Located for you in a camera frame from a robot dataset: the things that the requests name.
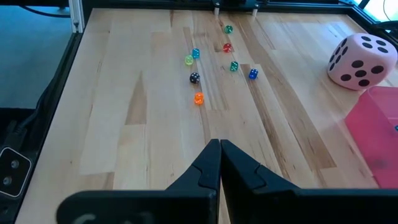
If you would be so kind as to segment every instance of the dice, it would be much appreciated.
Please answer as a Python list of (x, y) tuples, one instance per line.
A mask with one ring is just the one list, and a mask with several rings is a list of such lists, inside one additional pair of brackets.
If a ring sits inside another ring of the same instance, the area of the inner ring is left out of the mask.
[(237, 62), (231, 62), (231, 67), (229, 68), (229, 70), (231, 72), (235, 72), (235, 71), (238, 71), (238, 67), (239, 67), (239, 64)]
[(193, 72), (191, 74), (191, 76), (189, 77), (189, 80), (193, 84), (198, 84), (199, 81), (200, 81), (200, 76), (199, 76), (199, 74), (197, 72)]
[(223, 51), (225, 53), (231, 52), (232, 51), (232, 45), (231, 44), (224, 44)]
[(191, 64), (193, 64), (193, 57), (192, 57), (192, 55), (187, 55), (187, 56), (185, 57), (185, 64), (186, 64), (186, 65), (191, 65)]
[(192, 57), (193, 57), (194, 59), (197, 59), (197, 58), (200, 57), (200, 51), (199, 51), (199, 49), (193, 49), (193, 50), (192, 50)]
[(195, 94), (195, 97), (194, 97), (194, 99), (193, 99), (193, 102), (194, 102), (196, 105), (202, 105), (204, 100), (205, 100), (205, 97), (203, 96), (203, 93), (199, 92), (199, 93), (196, 93), (196, 94)]
[(230, 25), (225, 26), (224, 32), (225, 32), (226, 34), (231, 34), (232, 31), (234, 31), (234, 29), (232, 28), (232, 26), (230, 26)]
[(257, 69), (253, 68), (252, 70), (250, 70), (249, 78), (250, 79), (256, 79), (258, 73), (259, 73), (259, 71)]
[(339, 43), (327, 72), (335, 83), (363, 90), (383, 81), (397, 59), (397, 50), (388, 41), (370, 34), (354, 34)]

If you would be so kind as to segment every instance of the black device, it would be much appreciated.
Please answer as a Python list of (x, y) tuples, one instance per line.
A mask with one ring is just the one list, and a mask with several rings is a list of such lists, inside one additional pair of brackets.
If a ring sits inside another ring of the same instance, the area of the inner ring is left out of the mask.
[(300, 189), (218, 139), (166, 190), (80, 192), (60, 204), (57, 222), (218, 223), (220, 178), (232, 224), (398, 222), (398, 190)]

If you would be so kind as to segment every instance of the pink box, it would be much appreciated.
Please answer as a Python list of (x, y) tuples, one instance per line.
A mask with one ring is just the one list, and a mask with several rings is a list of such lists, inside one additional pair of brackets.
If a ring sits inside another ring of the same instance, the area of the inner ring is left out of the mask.
[(398, 88), (369, 88), (345, 123), (379, 186), (398, 188)]

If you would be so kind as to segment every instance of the wooden board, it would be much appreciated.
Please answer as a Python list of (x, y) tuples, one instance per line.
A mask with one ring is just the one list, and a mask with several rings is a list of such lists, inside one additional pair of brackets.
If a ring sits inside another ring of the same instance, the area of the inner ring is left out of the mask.
[[(211, 138), (300, 187), (377, 187), (342, 121), (361, 92), (326, 75), (356, 32), (343, 15), (95, 9), (17, 222), (55, 223), (59, 203), (81, 190), (165, 189)], [(194, 47), (201, 57), (188, 67)], [(382, 85), (398, 85), (397, 72)]]

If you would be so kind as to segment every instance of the green die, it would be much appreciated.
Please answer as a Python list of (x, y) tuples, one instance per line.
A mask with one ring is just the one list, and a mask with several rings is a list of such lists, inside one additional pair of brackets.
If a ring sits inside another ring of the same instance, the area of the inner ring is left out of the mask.
[(239, 64), (237, 62), (231, 62), (231, 67), (229, 68), (229, 70), (231, 70), (232, 72), (238, 71), (238, 67)]
[(233, 29), (232, 26), (230, 26), (230, 25), (228, 25), (228, 26), (226, 26), (226, 27), (224, 28), (224, 32), (225, 32), (226, 34), (231, 34), (233, 30), (234, 30), (234, 29)]

